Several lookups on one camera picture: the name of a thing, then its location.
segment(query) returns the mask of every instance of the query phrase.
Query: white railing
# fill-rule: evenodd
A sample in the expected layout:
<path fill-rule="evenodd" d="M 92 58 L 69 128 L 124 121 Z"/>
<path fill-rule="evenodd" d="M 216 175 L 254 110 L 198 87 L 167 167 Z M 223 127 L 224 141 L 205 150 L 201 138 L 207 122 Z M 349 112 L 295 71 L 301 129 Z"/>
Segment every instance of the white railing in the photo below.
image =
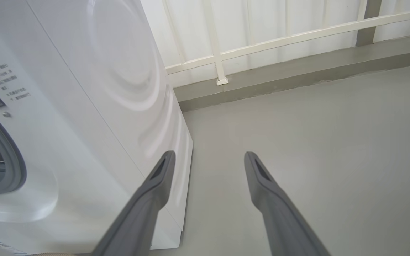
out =
<path fill-rule="evenodd" d="M 244 55 L 248 55 L 248 54 L 252 54 L 256 52 L 261 52 L 263 50 L 269 50 L 269 49 L 282 47 L 282 46 L 286 46 L 286 45 L 290 45 L 290 44 L 294 44 L 298 42 L 304 42 L 307 40 L 316 39 L 316 38 L 320 38 L 324 36 L 331 36 L 334 34 L 341 34 L 341 33 L 356 31 L 356 30 L 360 30 L 364 28 L 370 28 L 370 27 L 381 26 L 385 24 L 391 24 L 391 23 L 396 23 L 400 21 L 410 20 L 410 11 L 401 12 L 403 0 L 396 1 L 394 14 L 379 16 L 379 17 L 370 18 L 370 19 L 364 19 L 367 0 L 360 0 L 357 21 L 339 24 L 336 26 L 328 26 L 329 14 L 328 14 L 328 8 L 327 8 L 327 0 L 324 0 L 324 12 L 322 15 L 322 28 L 313 30 L 313 31 L 303 32 L 300 34 L 291 34 L 290 18 L 288 15 L 289 13 L 288 10 L 289 10 L 289 2 L 293 0 L 285 0 L 286 2 L 286 15 L 285 15 L 286 36 L 273 39 L 270 41 L 262 42 L 262 43 L 254 43 L 254 38 L 253 38 L 253 33 L 252 33 L 252 18 L 251 18 L 251 10 L 250 10 L 251 5 L 250 5 L 250 0 L 246 0 L 246 6 L 247 6 L 247 11 L 248 11 L 247 17 L 248 17 L 248 24 L 249 24 L 250 45 L 246 47 L 234 49 L 234 50 L 228 50 L 226 52 L 221 52 L 219 48 L 218 36 L 216 33 L 215 20 L 213 18 L 213 9 L 211 7 L 211 2 L 210 0 L 202 0 L 204 12 L 205 12 L 205 21 L 206 21 L 206 25 L 208 29 L 208 34 L 210 36 L 211 49 L 212 49 L 213 55 L 202 57 L 202 58 L 195 59 L 195 60 L 185 61 L 184 49 L 179 39 L 178 32 L 174 26 L 174 23 L 172 22 L 167 0 L 162 0 L 162 1 L 164 4 L 164 10 L 166 12 L 167 20 L 172 30 L 174 42 L 178 49 L 179 57 L 181 60 L 181 63 L 179 64 L 166 67 L 167 73 L 173 74 L 173 73 L 185 71 L 185 70 L 192 69 L 192 68 L 197 68 L 199 66 L 215 63 L 216 71 L 218 73 L 217 85 L 222 85 L 222 84 L 226 84 L 229 82 L 224 75 L 224 68 L 222 66 L 222 62 L 224 60 L 229 60 L 232 58 L 236 58 L 236 57 L 240 57 L 240 56 L 244 56 Z"/>

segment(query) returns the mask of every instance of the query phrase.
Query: glossy floor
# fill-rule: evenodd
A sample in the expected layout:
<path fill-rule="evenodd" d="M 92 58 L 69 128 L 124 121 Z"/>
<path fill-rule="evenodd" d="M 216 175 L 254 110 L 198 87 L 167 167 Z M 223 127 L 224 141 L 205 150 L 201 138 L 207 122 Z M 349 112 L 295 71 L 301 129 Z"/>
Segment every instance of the glossy floor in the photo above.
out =
<path fill-rule="evenodd" d="M 246 151 L 332 255 L 410 255 L 410 67 L 184 116 L 194 152 L 182 244 L 150 255 L 270 255 Z"/>

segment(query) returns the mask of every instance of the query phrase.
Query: washing machine side panel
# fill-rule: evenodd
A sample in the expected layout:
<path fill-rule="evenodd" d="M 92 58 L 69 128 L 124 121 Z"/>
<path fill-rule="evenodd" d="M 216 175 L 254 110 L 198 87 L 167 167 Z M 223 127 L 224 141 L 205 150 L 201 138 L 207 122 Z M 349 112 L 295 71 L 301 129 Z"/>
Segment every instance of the washing machine side panel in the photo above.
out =
<path fill-rule="evenodd" d="M 0 195 L 0 207 L 11 203 L 20 217 L 40 208 L 29 219 L 0 220 L 0 240 L 30 254 L 90 252 L 143 176 L 26 2 L 0 0 L 0 39 L 0 62 L 18 74 L 6 86 L 24 86 L 32 94 L 12 102 L 0 85 L 0 96 L 9 100 L 0 121 L 28 172 L 22 188 Z M 3 110 L 13 117 L 2 117 Z M 159 219 L 153 241 L 177 246 L 181 229 L 166 211 Z"/>
<path fill-rule="evenodd" d="M 146 177 L 177 165 L 167 209 L 183 228 L 192 141 L 138 0 L 28 0 L 70 70 Z"/>

